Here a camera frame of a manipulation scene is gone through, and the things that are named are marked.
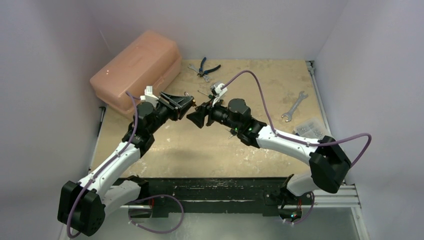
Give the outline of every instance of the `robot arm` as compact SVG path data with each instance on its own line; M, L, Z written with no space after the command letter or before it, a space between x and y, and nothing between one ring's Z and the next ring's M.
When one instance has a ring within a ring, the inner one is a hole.
M293 175L283 186L282 194L285 197L281 197L282 199L287 196L296 198L316 189L337 193L351 167L351 162L339 145L316 147L276 136L271 127L265 122L258 121L252 117L251 109L243 99L235 98L229 101L228 107L222 106L222 102L217 101L222 95L214 92L214 89L220 89L220 87L221 85L212 86L212 93L217 97L196 107L196 111L188 114L187 118L196 126L202 128L207 117L206 126L210 126L214 122L225 125L231 128L233 133L247 146L274 150L309 165L310 170L303 174ZM335 141L329 136L326 136L323 140L318 140L278 130L277 132L292 139L302 140L311 144Z
M134 116L134 121L137 118L137 126L133 126L133 123L128 126L128 132L116 150L93 172L77 183L68 181L62 187L57 214L60 222L67 224L71 208L86 185L88 187L77 203L70 226L87 236L99 229L108 214L145 194L142 191L143 184L133 181L126 180L119 186L111 187L129 166L149 150L155 141L153 134L167 120L181 120L195 105L192 96L174 96L163 92L160 96L157 98L151 91L145 92L145 96L141 97L145 101L137 106L137 116Z

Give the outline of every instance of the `wall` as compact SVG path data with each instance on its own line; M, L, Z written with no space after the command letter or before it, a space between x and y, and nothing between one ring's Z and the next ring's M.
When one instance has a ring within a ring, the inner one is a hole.
M337 138L370 132L352 169L371 239L422 239L424 1L350 0L316 59ZM364 140L344 144L355 157Z
M186 59L313 60L347 0L88 0L117 55L147 29Z
M0 1L1 239L59 236L59 195L87 172L110 53L82 1Z

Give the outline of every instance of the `pliers handle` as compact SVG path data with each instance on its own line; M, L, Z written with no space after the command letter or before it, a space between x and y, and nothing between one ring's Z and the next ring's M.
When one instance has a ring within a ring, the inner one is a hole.
M197 74L199 77L203 77L203 75L207 75L207 74L209 74L209 73L215 72L216 70L218 70L218 69L221 67L221 64L219 64L218 66L216 66L216 67L214 67L214 68L212 68L212 69L204 70L204 71L203 71L203 64L204 64L205 62L206 62L206 57L204 57L204 58L201 60L200 68L199 68L199 73Z

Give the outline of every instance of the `wooden table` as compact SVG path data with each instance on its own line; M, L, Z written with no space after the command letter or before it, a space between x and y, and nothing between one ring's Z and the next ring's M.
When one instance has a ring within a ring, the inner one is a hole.
M207 83L187 68L198 66L201 60L183 60L181 73L165 92L193 95L198 104L208 98L197 92L207 93L216 81L228 82L242 70L254 72L261 84L266 105L274 126L291 133L295 126L317 117L322 121L320 107L311 77L304 60L212 60L204 68L221 64L222 67L210 74L213 79ZM309 95L299 105L290 122L281 119L299 96L300 91ZM228 86L224 104L233 98L242 98L251 108L252 116L268 123L261 96L254 78L242 74ZM100 165L118 146L127 132L130 120L108 107L104 116L92 169ZM215 122L212 126L199 129L185 117L180 121L167 121L154 133L155 142L150 150L122 177L285 177L303 172L309 167L292 157L268 149L245 146L237 137L228 139L226 127Z

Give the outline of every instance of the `silver wrench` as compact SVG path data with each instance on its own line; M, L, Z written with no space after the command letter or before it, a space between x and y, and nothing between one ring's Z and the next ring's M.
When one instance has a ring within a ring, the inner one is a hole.
M189 69L194 70L197 74L199 74L199 69L198 69L198 68L196 68L193 64L189 64L189 65L188 65L188 68L189 68ZM212 79L212 77L210 77L210 76L206 76L206 75L203 75L203 79L204 79L207 83L209 83L209 82L210 82L210 80L209 80L209 79Z
M290 110L288 110L288 112L283 113L281 115L281 118L287 117L287 120L285 121L286 123L288 123L292 120L292 115L296 111L296 109L298 108L299 104L301 104L302 100L304 100L305 98L308 97L308 95L307 94L305 95L304 92L305 91L299 92L299 97L297 98L297 100L293 104L293 106L290 108Z

